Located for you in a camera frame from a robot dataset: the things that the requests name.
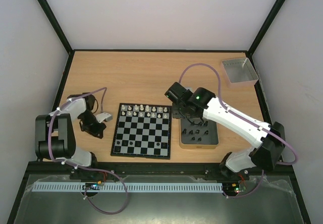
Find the folding chess board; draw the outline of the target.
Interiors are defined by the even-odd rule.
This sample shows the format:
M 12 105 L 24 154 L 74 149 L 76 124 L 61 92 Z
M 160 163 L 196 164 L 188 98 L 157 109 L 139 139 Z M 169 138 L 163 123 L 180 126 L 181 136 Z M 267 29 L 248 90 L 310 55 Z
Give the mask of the folding chess board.
M 120 103 L 111 156 L 171 158 L 172 107 Z

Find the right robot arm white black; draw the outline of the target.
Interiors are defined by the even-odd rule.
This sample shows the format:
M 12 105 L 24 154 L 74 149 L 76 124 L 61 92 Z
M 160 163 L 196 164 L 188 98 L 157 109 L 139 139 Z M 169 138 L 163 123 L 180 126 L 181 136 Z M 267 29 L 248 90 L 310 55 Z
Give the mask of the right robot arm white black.
M 284 126 L 258 121 L 223 103 L 213 92 L 199 87 L 195 92 L 175 82 L 165 96 L 182 117 L 213 121 L 244 138 L 250 148 L 225 155 L 219 169 L 221 176 L 232 179 L 238 172 L 258 167 L 266 172 L 275 169 L 284 150 Z

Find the gold tin with chess pieces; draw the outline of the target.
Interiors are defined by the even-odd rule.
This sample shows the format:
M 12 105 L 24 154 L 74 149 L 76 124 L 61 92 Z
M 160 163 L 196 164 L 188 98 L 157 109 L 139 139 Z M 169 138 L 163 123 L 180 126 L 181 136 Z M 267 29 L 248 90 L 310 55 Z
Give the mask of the gold tin with chess pieces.
M 180 119 L 179 131 L 180 140 L 179 145 L 183 149 L 215 149 L 219 144 L 218 126 L 217 123 L 211 120 L 203 118 L 203 122 L 200 119 Z M 204 135 L 204 132 L 209 130 L 208 135 Z

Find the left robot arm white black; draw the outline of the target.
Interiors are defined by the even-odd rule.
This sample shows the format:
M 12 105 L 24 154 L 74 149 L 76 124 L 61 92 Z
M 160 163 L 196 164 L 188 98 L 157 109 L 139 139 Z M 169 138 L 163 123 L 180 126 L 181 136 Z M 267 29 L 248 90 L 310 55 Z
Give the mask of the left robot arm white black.
M 82 132 L 98 139 L 103 138 L 106 122 L 113 116 L 104 112 L 95 114 L 98 101 L 91 93 L 69 95 L 67 101 L 56 110 L 35 119 L 35 154 L 47 159 L 79 167 L 97 167 L 93 152 L 77 147 L 73 122 L 79 120 Z

